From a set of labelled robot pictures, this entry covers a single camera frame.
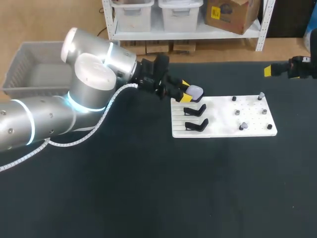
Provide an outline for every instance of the black cable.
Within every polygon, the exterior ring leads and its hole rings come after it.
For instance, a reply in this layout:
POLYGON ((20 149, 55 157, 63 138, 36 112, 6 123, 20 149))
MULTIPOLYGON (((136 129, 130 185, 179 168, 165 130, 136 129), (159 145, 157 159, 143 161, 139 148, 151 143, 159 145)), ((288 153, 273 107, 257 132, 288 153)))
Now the black cable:
POLYGON ((105 27, 104 29, 102 29, 99 33, 98 33, 98 35, 97 36, 99 36, 104 30, 106 30, 107 29, 107 27, 105 27))
MULTIPOLYGON (((104 13, 104 9, 101 7, 100 9, 99 9, 99 13, 104 13)), ((99 36, 104 30, 106 30, 107 29, 107 27, 105 27, 104 29, 102 29, 99 33, 98 33, 98 35, 97 36, 99 36)))

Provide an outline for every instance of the white storage box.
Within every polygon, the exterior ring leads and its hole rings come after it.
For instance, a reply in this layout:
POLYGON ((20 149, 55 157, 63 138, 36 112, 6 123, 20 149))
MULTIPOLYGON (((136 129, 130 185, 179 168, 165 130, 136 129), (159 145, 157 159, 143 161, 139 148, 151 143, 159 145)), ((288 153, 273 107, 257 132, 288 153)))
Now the white storage box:
POLYGON ((111 1, 121 31, 151 31, 151 7, 154 0, 141 4, 117 4, 111 1))
POLYGON ((195 32, 203 0, 158 0, 163 11, 164 31, 195 32))

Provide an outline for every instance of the yellow label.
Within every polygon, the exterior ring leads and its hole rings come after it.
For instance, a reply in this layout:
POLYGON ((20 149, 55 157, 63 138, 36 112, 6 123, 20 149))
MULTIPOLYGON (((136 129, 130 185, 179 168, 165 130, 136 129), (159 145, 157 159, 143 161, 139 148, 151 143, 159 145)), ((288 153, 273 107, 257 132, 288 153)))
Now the yellow label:
POLYGON ((182 84, 190 86, 185 80, 183 80, 182 84))
POLYGON ((271 77, 271 65, 264 69, 264 77, 271 77))
POLYGON ((193 99, 192 96, 184 93, 183 98, 180 100, 180 103, 189 103, 193 99))
POLYGON ((220 7, 211 7, 211 18, 220 20, 220 7))

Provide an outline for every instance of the shelf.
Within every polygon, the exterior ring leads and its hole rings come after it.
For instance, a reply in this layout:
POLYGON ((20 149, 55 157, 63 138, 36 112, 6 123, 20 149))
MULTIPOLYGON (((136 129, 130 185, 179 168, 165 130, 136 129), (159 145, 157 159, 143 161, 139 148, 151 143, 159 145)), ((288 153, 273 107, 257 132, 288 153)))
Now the shelf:
POLYGON ((163 15, 159 7, 152 8, 151 32, 122 32, 114 21, 115 33, 113 40, 190 40, 190 39, 228 39, 228 38, 258 38, 261 25, 257 19, 244 35, 224 31, 204 23, 202 14, 199 14, 196 32, 164 32, 163 15))

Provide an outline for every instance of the black table surface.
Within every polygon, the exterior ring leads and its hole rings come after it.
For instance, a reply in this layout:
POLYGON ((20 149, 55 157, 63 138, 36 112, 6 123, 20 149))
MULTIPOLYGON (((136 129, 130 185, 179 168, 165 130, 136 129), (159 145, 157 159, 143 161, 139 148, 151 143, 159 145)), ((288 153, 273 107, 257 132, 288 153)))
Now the black table surface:
MULTIPOLYGON (((170 101, 128 89, 88 141, 0 173, 0 237, 316 238, 317 81, 264 78, 267 65, 170 72, 206 96, 264 92, 276 137, 173 138, 170 101)), ((36 146, 0 154, 1 164, 36 146)))

